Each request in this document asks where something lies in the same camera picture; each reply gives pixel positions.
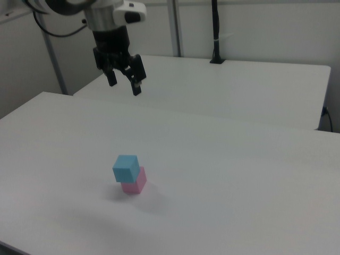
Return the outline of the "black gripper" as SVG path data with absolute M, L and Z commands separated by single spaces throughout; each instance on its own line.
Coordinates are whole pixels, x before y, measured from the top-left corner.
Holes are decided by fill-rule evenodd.
M 93 31 L 96 47 L 93 49 L 97 68 L 103 70 L 110 87 L 117 84 L 113 69 L 121 70 L 131 83 L 134 96 L 139 95 L 142 80 L 146 76 L 142 58 L 139 54 L 129 53 L 129 35 L 127 27 L 121 26 L 110 31 Z

